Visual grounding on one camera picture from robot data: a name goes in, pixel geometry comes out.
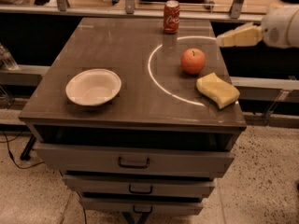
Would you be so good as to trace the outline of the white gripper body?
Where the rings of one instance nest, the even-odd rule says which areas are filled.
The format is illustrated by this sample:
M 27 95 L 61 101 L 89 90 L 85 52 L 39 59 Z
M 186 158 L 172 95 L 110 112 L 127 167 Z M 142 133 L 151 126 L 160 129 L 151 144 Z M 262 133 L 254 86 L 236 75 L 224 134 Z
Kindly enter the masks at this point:
M 263 42 L 280 49 L 299 48 L 299 6 L 272 9 L 262 19 Z

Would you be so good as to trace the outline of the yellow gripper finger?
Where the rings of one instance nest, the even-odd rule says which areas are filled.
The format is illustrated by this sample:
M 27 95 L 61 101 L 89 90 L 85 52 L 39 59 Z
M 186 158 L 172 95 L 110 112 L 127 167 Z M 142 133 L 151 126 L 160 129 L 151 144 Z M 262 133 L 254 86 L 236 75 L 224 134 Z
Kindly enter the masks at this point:
M 252 22 L 245 23 L 216 37 L 221 48 L 253 47 L 263 40 L 262 27 Z

